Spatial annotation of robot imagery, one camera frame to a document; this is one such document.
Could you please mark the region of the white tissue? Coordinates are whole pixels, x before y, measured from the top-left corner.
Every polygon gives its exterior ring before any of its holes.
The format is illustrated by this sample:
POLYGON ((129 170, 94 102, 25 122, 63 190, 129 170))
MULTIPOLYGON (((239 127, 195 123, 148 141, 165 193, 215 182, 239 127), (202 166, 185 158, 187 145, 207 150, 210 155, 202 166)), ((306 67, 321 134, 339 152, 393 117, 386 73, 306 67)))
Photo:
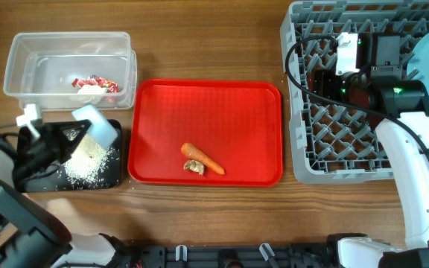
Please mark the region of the white tissue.
POLYGON ((70 99, 80 103, 90 103, 95 105, 102 100, 106 93, 107 88, 105 87, 84 85, 77 91, 77 94, 71 96, 70 99))

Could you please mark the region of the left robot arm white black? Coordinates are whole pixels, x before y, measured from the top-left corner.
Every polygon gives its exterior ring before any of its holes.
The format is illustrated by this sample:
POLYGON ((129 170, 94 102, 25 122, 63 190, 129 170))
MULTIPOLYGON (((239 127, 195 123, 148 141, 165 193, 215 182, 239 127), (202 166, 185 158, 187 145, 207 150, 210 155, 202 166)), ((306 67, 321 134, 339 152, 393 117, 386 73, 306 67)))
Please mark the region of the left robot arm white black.
POLYGON ((86 132, 88 120, 45 123, 36 138, 22 136, 16 150, 0 126, 0 267, 120 267, 123 244, 106 234, 71 234, 54 215, 24 196, 27 182, 55 173, 69 160, 86 132))

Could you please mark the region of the brown food scrap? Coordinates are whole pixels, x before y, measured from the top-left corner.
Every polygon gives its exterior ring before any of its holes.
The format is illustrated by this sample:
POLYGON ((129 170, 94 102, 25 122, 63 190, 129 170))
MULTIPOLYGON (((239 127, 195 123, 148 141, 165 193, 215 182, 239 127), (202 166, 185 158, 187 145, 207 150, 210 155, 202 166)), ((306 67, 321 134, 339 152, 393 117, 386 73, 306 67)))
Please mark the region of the brown food scrap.
POLYGON ((202 162, 199 162, 197 160, 188 160, 184 165, 183 168, 185 170, 189 170, 191 172, 197 173, 199 175, 203 175, 205 173, 205 166, 202 162))

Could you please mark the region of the red snack wrapper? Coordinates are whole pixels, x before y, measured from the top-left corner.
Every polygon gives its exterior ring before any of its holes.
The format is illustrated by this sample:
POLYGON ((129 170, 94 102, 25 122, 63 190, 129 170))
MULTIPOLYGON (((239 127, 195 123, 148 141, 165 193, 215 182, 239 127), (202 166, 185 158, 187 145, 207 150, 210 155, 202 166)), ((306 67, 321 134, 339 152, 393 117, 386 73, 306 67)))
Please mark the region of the red snack wrapper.
POLYGON ((103 77, 98 77, 96 75, 92 75, 89 78, 87 78, 86 80, 76 78, 73 80, 71 85, 77 91, 84 85, 105 87, 105 88, 107 88, 107 93, 104 94, 102 100, 105 99, 106 101, 109 101, 109 102, 114 102, 115 98, 112 97, 112 95, 115 93, 119 93, 119 87, 118 87, 118 84, 116 82, 108 80, 108 79, 103 78, 103 77))

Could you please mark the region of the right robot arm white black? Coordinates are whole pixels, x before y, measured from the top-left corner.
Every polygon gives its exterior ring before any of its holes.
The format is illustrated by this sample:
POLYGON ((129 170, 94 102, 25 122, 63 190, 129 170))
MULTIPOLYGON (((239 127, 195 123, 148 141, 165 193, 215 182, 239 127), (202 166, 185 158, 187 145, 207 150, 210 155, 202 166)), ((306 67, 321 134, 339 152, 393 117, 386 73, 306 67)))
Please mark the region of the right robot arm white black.
POLYGON ((318 71, 323 99, 367 110, 390 166, 405 223, 404 249, 367 237, 335 241, 342 267, 429 267, 429 33, 400 63, 397 33, 342 33, 332 39, 336 71, 318 71))

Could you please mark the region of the orange carrot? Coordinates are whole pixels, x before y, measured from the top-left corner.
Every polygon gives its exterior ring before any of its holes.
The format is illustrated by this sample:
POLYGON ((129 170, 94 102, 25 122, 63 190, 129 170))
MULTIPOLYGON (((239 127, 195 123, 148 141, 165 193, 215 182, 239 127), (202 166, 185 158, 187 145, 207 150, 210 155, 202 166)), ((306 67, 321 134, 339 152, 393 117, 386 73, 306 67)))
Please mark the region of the orange carrot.
POLYGON ((225 170, 201 149, 197 148, 192 143, 184 143, 181 147, 182 154, 191 160, 198 161, 206 167, 212 169, 215 173, 225 175, 225 170))

